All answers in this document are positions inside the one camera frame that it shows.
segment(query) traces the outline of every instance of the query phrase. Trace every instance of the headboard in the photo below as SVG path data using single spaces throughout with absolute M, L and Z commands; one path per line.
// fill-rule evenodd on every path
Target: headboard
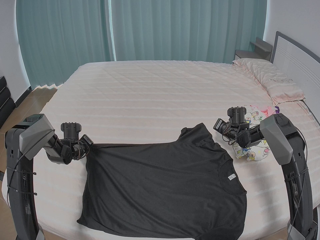
M 271 63 L 304 91 L 306 105 L 317 121 L 320 120 L 320 58 L 277 31 Z

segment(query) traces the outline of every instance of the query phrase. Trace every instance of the pillowcase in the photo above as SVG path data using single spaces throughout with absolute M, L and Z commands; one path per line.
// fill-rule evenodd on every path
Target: pillowcase
M 236 70 L 238 70 L 236 65 L 240 66 L 262 85 L 274 105 L 305 99 L 303 90 L 271 62 L 258 58 L 241 58 L 234 60 L 233 63 Z

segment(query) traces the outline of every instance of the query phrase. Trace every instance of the bed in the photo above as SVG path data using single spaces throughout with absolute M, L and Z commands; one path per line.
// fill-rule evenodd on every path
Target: bed
M 285 58 L 290 58 L 290 51 L 294 49 L 288 50 L 280 41 L 283 37 L 278 35 L 278 38 L 278 45 L 285 50 Z M 294 54 L 295 58 L 299 58 L 299 52 Z M 313 59 L 309 57 L 303 54 L 304 65 Z M 290 75 L 290 70 L 301 70 L 288 62 L 283 63 L 277 45 L 272 58 L 281 71 L 287 69 L 287 75 Z M 60 131 L 62 122 L 78 122 L 82 125 L 81 134 L 87 134 L 95 143 L 171 142 L 178 138 L 182 128 L 203 122 L 213 139 L 234 158 L 234 167 L 247 190 L 245 227 L 239 239 L 257 239 L 286 227 L 289 220 L 281 167 L 272 156 L 258 162 L 236 159 L 232 147 L 222 141 L 213 125 L 217 118 L 228 120 L 227 109 L 232 106 L 274 105 L 279 101 L 274 97 L 279 97 L 279 91 L 261 84 L 263 80 L 248 69 L 249 59 L 240 62 L 88 63 L 80 66 L 58 89 L 42 113 L 57 129 L 59 138 L 63 137 Z M 260 65 L 267 74 L 268 67 L 270 64 L 267 63 Z M 298 84 L 301 78 L 302 75 L 296 79 Z M 319 89 L 314 87 L 313 93 L 316 92 L 319 93 Z M 298 96 L 293 101 L 282 100 L 278 106 L 280 112 L 302 131 L 308 143 L 308 167 L 315 207 L 320 203 L 320 127 L 307 107 L 315 108 L 310 98 L 313 95 L 306 93 L 305 101 L 299 100 L 303 97 Z M 48 160 L 44 150 L 34 158 L 34 171 L 37 173 L 34 191 L 38 193 L 34 199 L 39 224 L 67 240 L 128 240 L 128 237 L 92 230 L 76 222 L 82 210 L 85 164 L 85 158 L 69 165 L 54 164 Z M 5 197 L 6 175 L 3 182 L 2 194 Z

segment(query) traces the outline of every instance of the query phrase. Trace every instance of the curtain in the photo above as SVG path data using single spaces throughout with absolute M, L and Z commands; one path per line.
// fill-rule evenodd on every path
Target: curtain
M 231 63 L 263 38 L 267 0 L 111 0 L 117 60 Z
M 114 60 L 109 4 L 108 0 L 17 0 L 18 39 L 32 88 L 58 86 L 85 63 Z

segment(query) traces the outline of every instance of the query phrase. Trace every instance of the floor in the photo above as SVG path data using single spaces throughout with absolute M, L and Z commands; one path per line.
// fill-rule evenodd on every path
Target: floor
M 6 131 L 8 131 L 18 122 L 22 121 L 27 116 L 40 113 L 42 108 L 52 98 L 56 91 L 56 88 L 36 88 L 25 98 L 20 106 L 11 113 L 7 121 L 0 129 L 0 171 L 4 172 L 6 170 L 6 149 L 4 145 Z M 3 200 L 3 196 L 1 193 L 0 199 L 0 238 L 2 240 L 14 240 L 17 234 L 11 216 L 11 211 Z M 44 235 L 46 240 L 64 240 L 63 238 L 47 231 L 44 232 Z M 288 234 L 286 229 L 283 229 L 269 237 L 260 238 L 260 240 L 286 240 L 287 235 Z

